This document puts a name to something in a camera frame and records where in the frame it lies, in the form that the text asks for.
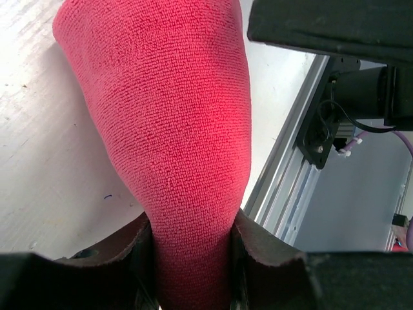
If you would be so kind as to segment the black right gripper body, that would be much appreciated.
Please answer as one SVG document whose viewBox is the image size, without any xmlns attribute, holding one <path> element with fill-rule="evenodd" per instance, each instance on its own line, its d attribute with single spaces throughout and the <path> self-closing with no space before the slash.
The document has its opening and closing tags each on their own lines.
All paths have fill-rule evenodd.
<svg viewBox="0 0 413 310">
<path fill-rule="evenodd" d="M 412 1 L 254 1 L 249 40 L 378 63 L 412 62 Z"/>
</svg>

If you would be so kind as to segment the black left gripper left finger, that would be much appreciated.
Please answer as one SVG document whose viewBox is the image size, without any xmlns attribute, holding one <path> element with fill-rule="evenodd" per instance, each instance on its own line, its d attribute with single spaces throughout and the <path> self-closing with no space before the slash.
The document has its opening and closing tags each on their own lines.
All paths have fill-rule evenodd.
<svg viewBox="0 0 413 310">
<path fill-rule="evenodd" d="M 1 309 L 157 309 L 146 214 L 69 258 L 1 255 Z"/>
</svg>

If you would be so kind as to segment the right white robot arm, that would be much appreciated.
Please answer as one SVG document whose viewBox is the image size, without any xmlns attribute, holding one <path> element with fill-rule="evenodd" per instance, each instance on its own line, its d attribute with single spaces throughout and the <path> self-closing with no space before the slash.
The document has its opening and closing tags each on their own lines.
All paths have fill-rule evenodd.
<svg viewBox="0 0 413 310">
<path fill-rule="evenodd" d="M 371 61 L 333 73 L 317 105 L 320 120 L 382 119 L 412 129 L 411 1 L 254 1 L 247 36 L 266 45 Z"/>
</svg>

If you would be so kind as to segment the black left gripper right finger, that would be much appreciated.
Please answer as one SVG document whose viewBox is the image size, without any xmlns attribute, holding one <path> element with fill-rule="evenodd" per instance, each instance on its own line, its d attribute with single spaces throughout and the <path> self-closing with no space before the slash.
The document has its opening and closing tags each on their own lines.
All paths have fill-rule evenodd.
<svg viewBox="0 0 413 310">
<path fill-rule="evenodd" d="M 410 253 L 306 253 L 243 211 L 231 242 L 231 309 L 412 309 Z"/>
</svg>

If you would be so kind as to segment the pink towel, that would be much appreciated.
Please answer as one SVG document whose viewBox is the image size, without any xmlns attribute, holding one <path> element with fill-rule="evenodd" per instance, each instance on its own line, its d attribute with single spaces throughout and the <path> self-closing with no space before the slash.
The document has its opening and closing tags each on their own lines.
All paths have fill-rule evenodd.
<svg viewBox="0 0 413 310">
<path fill-rule="evenodd" d="M 150 220 L 161 307 L 228 309 L 251 166 L 239 2 L 65 1 L 53 35 Z"/>
</svg>

